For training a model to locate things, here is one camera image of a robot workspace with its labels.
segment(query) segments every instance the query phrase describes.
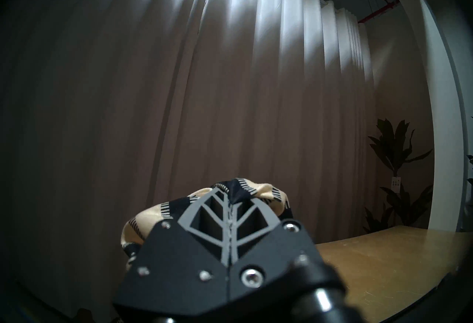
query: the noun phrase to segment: red pipe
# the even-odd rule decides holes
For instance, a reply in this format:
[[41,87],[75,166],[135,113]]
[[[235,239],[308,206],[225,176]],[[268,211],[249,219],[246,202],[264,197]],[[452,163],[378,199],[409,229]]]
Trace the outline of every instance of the red pipe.
[[399,0],[389,2],[386,6],[383,6],[381,9],[376,10],[375,12],[369,14],[367,17],[359,20],[358,23],[365,23],[365,22],[369,21],[370,19],[374,18],[375,16],[378,16],[378,15],[382,14],[386,10],[394,8],[394,6],[399,4],[399,2],[400,2]]

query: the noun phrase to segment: screw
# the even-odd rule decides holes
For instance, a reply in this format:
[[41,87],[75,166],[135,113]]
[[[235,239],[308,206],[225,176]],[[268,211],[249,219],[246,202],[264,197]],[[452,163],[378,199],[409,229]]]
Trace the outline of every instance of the screw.
[[153,320],[153,323],[176,323],[176,321],[172,318],[157,318],[156,320]]
[[292,261],[292,267],[303,267],[309,265],[309,257],[306,254],[301,254],[295,260]]
[[296,224],[293,224],[291,222],[284,224],[283,228],[284,230],[290,231],[292,233],[297,233],[300,230]]
[[241,274],[241,282],[247,288],[258,288],[263,284],[263,281],[263,274],[253,268],[244,270]]
[[207,281],[211,280],[212,277],[213,276],[211,275],[211,273],[206,271],[206,270],[202,270],[202,271],[199,272],[199,278],[203,282],[207,282]]
[[137,268],[138,274],[140,277],[148,276],[149,275],[149,270],[147,267],[138,267]]

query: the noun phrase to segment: wooden table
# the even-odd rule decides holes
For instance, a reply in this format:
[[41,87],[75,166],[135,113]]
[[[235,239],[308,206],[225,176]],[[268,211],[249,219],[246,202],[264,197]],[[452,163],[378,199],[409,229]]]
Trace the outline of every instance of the wooden table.
[[377,323],[403,310],[454,272],[473,233],[393,227],[317,244],[348,287],[347,303]]

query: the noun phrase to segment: white curtain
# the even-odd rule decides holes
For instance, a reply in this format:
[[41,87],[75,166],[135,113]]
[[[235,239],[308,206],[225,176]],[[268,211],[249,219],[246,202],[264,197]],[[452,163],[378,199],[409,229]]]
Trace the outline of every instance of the white curtain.
[[286,192],[318,243],[362,232],[373,78],[333,3],[12,0],[2,19],[2,227],[47,304],[109,320],[126,220],[237,176]]

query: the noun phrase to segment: label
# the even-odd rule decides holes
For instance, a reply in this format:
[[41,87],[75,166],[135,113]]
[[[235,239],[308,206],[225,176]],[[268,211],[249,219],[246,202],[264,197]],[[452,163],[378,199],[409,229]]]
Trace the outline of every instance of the label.
[[401,177],[391,178],[391,191],[397,194],[401,191]]

